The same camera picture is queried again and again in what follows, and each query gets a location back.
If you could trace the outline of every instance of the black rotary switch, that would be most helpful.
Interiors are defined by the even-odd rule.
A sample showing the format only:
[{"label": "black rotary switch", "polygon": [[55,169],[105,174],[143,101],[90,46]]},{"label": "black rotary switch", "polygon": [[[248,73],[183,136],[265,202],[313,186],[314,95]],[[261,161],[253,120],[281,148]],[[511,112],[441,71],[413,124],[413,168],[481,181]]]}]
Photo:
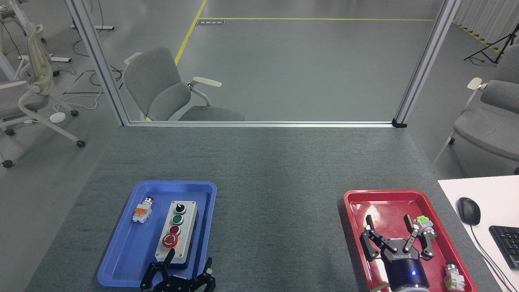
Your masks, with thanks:
[{"label": "black rotary switch", "polygon": [[182,215],[183,213],[186,213],[186,206],[182,204],[177,204],[175,207],[175,211],[177,214]]}]

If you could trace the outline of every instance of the white desk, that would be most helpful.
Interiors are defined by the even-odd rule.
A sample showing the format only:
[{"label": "white desk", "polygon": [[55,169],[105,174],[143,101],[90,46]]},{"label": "white desk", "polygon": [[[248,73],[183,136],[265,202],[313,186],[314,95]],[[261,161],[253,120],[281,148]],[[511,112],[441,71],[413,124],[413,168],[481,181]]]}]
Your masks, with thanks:
[{"label": "white desk", "polygon": [[[508,267],[488,231],[491,225],[519,227],[519,176],[449,179],[438,182],[456,212],[456,202],[461,197],[471,198],[479,205],[481,222],[473,226],[474,234],[494,262],[519,289],[519,270],[511,270]],[[464,226],[476,245],[470,227],[466,224]],[[508,291],[492,270],[490,271],[503,291]]]}]

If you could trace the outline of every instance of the blue tray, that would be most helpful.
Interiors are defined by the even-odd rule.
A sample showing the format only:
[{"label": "blue tray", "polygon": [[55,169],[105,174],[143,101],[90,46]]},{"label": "blue tray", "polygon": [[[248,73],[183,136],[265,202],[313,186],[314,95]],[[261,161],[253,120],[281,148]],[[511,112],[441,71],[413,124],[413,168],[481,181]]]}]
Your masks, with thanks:
[{"label": "blue tray", "polygon": [[[144,223],[133,222],[135,207],[147,196],[154,199],[150,217]],[[149,263],[157,261],[154,253],[171,201],[195,201],[199,220],[188,268],[171,269],[168,274],[188,279],[200,274],[206,262],[215,199],[216,185],[209,181],[146,180],[137,184],[99,267],[99,283],[110,287],[139,287]],[[157,273],[153,284],[160,281],[162,276]]]}]

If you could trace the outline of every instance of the aluminum frame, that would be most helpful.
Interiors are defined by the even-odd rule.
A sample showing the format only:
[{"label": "aluminum frame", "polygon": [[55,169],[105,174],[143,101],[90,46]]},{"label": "aluminum frame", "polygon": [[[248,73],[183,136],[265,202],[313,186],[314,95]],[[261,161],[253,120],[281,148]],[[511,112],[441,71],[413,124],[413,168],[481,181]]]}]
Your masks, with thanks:
[{"label": "aluminum frame", "polygon": [[461,0],[445,0],[393,121],[406,126]]},{"label": "aluminum frame", "polygon": [[106,91],[106,96],[109,98],[109,104],[117,119],[117,123],[120,126],[128,126],[130,121],[122,105],[119,89],[111,74],[110,65],[106,62],[95,25],[92,23],[90,13],[87,12],[87,6],[83,0],[65,0],[65,2],[77,26],[79,35],[85,43],[99,80]]},{"label": "aluminum frame", "polygon": [[442,8],[434,23],[433,30],[427,41],[417,67],[412,75],[406,92],[400,102],[393,122],[178,122],[178,121],[129,121],[115,80],[111,75],[108,63],[100,46],[95,26],[87,13],[83,0],[65,0],[71,15],[78,26],[79,33],[89,52],[95,70],[105,88],[111,101],[114,114],[120,125],[123,126],[145,126],[145,127],[392,127],[392,125],[406,126],[406,122],[414,107],[418,96],[429,75],[432,64],[440,50],[445,35],[449,29],[454,15],[461,0],[444,0]]}]

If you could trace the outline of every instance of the red tray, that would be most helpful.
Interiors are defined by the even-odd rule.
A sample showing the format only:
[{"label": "red tray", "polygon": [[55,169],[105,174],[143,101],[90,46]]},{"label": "red tray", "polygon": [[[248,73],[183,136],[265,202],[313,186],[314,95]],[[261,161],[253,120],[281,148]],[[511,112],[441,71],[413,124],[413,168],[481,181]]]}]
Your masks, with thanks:
[{"label": "red tray", "polygon": [[[434,223],[434,231],[438,235],[432,240],[435,256],[430,261],[422,260],[427,279],[429,291],[447,292],[443,283],[445,277],[446,262],[456,262],[459,273],[465,277],[465,291],[477,291],[476,284],[470,276],[467,267],[463,263],[458,251],[450,240],[442,222],[429,199],[417,190],[365,190],[349,191],[344,194],[344,204],[348,219],[356,237],[355,243],[359,252],[364,274],[366,275],[369,289],[379,287],[388,282],[386,270],[381,259],[368,262],[359,241],[359,235],[366,226],[366,216],[371,215],[375,229],[386,238],[409,237],[405,227],[404,216],[410,214],[411,218],[425,215]],[[419,241],[414,246],[421,251]],[[382,289],[381,292],[391,292],[390,288]]]}]

